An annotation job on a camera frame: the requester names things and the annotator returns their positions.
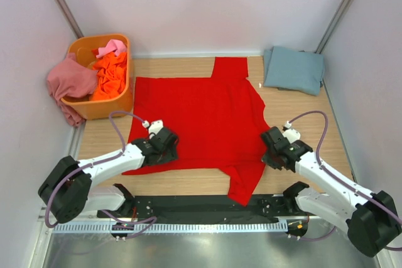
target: white backdrop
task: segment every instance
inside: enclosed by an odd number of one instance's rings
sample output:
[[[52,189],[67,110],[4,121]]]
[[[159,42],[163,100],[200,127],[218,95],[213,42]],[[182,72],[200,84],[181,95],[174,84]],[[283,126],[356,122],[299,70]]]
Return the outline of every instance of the white backdrop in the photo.
[[[327,86],[356,178],[402,216],[402,0],[354,0],[326,57]],[[402,246],[399,236],[393,246]],[[391,252],[402,267],[402,252]]]
[[[45,79],[74,36],[53,0],[0,0],[0,8],[0,266],[27,268],[38,188],[72,134]]]
[[[121,32],[135,56],[314,51],[341,0],[66,0],[84,35]]]

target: teal cloth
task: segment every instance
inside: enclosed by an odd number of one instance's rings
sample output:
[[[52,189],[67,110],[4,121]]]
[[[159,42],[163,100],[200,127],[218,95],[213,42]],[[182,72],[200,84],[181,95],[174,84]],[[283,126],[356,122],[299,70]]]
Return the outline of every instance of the teal cloth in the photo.
[[[272,51],[264,51],[264,87],[299,90],[318,95],[323,75],[323,55],[281,46],[275,46]]]

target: table surface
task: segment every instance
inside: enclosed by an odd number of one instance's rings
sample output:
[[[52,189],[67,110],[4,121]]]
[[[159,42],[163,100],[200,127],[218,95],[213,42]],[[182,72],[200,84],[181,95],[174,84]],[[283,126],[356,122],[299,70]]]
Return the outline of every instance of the table surface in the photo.
[[[164,58],[133,60],[134,74],[139,77],[210,77],[214,58]],[[259,87],[263,83],[263,58],[248,58],[249,78],[265,103],[264,118],[270,126],[282,126],[286,121],[309,110],[322,110],[329,117],[329,129],[320,155],[324,160],[352,179],[350,167],[340,140],[332,110],[321,89],[317,97],[296,91],[279,91]],[[116,117],[117,126],[127,140],[132,118]],[[323,117],[311,114],[293,123],[301,139],[313,148],[323,130]],[[79,159],[93,158],[121,148],[120,140],[108,119],[87,121],[80,146]],[[282,193],[297,181],[304,181],[322,191],[304,177],[291,171],[266,168],[255,194]],[[102,186],[123,184],[134,195],[224,195],[229,189],[229,177],[218,169],[187,169],[141,176],[115,176]]]

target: dusty pink cloth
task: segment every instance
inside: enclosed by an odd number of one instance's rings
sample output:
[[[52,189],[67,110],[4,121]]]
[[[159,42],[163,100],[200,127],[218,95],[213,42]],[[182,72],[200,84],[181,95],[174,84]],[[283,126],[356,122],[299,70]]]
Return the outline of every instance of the dusty pink cloth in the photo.
[[[116,56],[119,56],[120,53],[124,53],[127,51],[127,47],[120,40],[110,39],[105,47],[98,48],[98,55],[96,56],[96,58],[102,58],[104,55],[111,53],[112,51],[114,51],[114,54]]]
[[[97,70],[85,68],[75,60],[75,54],[69,53],[63,62],[50,71],[46,84],[49,94],[56,100],[67,122],[77,127],[85,119],[70,106],[65,105],[61,98],[85,97],[92,94],[97,86]]]

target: plastic bin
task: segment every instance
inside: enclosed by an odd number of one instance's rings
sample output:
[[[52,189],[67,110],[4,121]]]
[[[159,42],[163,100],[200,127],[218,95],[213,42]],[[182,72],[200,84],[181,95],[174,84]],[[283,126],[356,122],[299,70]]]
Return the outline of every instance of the plastic bin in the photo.
[[[133,108],[134,66],[130,62],[130,42],[126,36],[110,34],[84,37],[71,44],[68,52],[75,53],[79,64],[92,68],[97,59],[91,50],[106,46],[110,39],[121,40],[127,46],[126,88],[121,95],[109,100],[89,100],[89,96],[81,99],[73,97],[62,98],[64,104],[71,106],[84,119],[102,119],[108,117],[112,111],[124,110],[130,112]]]

